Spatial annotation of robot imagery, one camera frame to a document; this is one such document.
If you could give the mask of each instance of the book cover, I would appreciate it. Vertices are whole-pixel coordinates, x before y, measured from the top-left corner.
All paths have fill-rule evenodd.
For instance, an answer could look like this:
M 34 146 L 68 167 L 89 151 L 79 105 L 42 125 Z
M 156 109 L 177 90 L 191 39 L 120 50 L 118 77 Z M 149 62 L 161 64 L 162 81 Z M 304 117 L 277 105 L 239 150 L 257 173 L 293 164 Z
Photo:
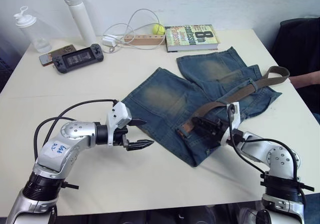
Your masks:
M 220 43 L 210 24 L 165 27 L 168 52 L 217 49 Z

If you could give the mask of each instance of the tennis ball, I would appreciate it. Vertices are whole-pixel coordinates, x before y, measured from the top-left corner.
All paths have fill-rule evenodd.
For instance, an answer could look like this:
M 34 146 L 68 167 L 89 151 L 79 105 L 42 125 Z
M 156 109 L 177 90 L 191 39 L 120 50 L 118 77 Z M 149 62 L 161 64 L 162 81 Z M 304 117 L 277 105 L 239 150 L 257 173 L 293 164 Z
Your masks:
M 153 34 L 165 34 L 166 29 L 163 27 L 161 24 L 155 24 L 152 28 L 152 33 Z

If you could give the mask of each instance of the table surface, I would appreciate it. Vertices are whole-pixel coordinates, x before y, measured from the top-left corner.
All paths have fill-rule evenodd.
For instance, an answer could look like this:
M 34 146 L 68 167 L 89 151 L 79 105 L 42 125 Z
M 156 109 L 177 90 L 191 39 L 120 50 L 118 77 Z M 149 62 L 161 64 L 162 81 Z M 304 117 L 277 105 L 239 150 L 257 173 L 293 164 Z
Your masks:
M 247 66 L 258 64 L 265 73 L 276 65 L 253 30 L 218 31 L 219 51 L 233 46 Z M 79 40 L 52 40 L 54 49 Z M 53 65 L 42 67 L 39 53 L 29 47 L 0 94 L 0 217 L 7 216 L 34 164 L 33 135 L 44 119 L 57 116 L 67 107 L 91 99 L 122 100 L 158 67 L 181 76 L 176 58 L 209 53 L 167 53 L 123 48 L 105 54 L 101 63 L 59 74 Z M 298 176 L 320 190 L 320 126 L 290 81 L 275 85 L 283 93 L 261 115 L 239 127 L 261 137 L 280 140 L 299 153 Z M 81 121 L 105 122 L 109 103 L 78 107 L 67 116 Z M 58 133 L 64 121 L 54 130 Z M 49 125 L 39 133 L 43 142 Z M 148 138 L 130 127 L 131 141 Z M 263 164 L 259 167 L 267 170 Z M 57 203 L 60 215 L 80 215 L 213 205 L 259 200 L 265 188 L 260 173 L 241 160 L 231 147 L 220 147 L 201 165 L 192 168 L 160 144 L 141 151 L 96 146 L 85 150 L 66 179 L 79 190 L 62 189 Z

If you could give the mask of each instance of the denim shorts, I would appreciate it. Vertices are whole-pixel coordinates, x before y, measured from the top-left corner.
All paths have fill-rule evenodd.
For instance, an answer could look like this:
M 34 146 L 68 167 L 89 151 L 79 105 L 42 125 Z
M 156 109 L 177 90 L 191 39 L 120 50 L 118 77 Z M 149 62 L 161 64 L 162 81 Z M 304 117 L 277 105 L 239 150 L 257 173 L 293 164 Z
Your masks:
M 145 133 L 191 166 L 198 166 L 218 146 L 208 134 L 191 131 L 182 138 L 177 130 L 202 105 L 220 101 L 240 88 L 261 78 L 257 65 L 247 67 L 231 47 L 227 51 L 188 55 L 177 59 L 180 78 L 158 68 L 146 81 L 132 91 L 123 103 L 132 117 L 147 121 L 140 126 Z M 240 100 L 243 121 L 264 112 L 280 93 L 261 88 Z M 225 107 L 207 113 L 207 119 L 228 120 Z

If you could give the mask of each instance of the clear plastic bottle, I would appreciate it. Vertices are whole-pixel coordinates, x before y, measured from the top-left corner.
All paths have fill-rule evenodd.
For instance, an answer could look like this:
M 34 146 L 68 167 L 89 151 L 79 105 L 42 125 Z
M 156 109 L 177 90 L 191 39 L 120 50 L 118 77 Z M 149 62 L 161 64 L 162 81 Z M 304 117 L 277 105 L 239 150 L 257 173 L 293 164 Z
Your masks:
M 33 46 L 39 53 L 48 53 L 52 47 L 50 43 L 44 38 L 44 30 L 42 26 L 37 22 L 37 18 L 25 14 L 28 6 L 22 6 L 21 12 L 14 15 L 16 19 L 16 26 L 21 29 L 24 35 L 30 40 Z

